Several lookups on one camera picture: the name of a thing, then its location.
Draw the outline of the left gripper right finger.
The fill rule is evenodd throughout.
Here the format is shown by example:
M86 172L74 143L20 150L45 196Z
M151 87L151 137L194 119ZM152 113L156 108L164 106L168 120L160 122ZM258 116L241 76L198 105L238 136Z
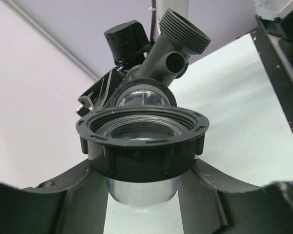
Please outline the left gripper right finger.
M258 187L199 159L178 196L186 234L293 234L293 181Z

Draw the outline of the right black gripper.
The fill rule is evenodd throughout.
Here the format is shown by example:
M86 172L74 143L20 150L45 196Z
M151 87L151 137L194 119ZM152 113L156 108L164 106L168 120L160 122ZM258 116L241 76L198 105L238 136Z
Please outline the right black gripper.
M120 71L120 67L112 68L79 96L80 106L77 108L76 114L87 115L108 106L112 94L123 83L123 80L124 75Z

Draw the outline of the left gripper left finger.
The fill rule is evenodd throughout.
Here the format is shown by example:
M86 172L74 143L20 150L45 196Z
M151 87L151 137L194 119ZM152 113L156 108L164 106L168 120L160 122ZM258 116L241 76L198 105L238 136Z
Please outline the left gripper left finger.
M37 187L0 183L0 234L101 234L105 177L84 161Z

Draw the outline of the grey tee pipe fitting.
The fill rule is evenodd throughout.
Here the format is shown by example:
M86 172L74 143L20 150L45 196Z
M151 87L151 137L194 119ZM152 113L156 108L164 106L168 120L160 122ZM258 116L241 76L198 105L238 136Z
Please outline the grey tee pipe fitting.
M134 75L169 86L181 75L192 56L202 54L211 39L197 26L172 9L159 21L160 35Z

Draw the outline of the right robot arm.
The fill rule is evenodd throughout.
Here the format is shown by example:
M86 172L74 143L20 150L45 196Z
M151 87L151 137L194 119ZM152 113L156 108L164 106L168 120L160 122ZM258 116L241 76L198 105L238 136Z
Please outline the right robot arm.
M159 30L149 40L142 24L132 20L105 31L115 66L79 96L78 116L109 107L177 105L169 86L210 39L172 9L163 14Z

